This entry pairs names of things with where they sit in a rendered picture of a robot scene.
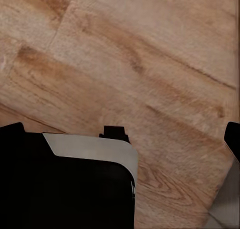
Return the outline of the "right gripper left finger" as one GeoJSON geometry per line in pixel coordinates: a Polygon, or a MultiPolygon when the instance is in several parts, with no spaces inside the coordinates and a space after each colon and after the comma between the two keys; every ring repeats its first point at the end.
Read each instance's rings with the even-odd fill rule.
{"type": "Polygon", "coordinates": [[[21,122],[0,127],[0,182],[26,141],[21,122]]]}

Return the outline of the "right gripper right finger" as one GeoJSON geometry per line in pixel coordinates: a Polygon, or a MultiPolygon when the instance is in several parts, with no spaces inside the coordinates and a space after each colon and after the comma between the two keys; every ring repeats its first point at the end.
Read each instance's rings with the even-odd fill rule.
{"type": "Polygon", "coordinates": [[[240,162],[240,124],[228,122],[224,134],[224,140],[240,162]]]}

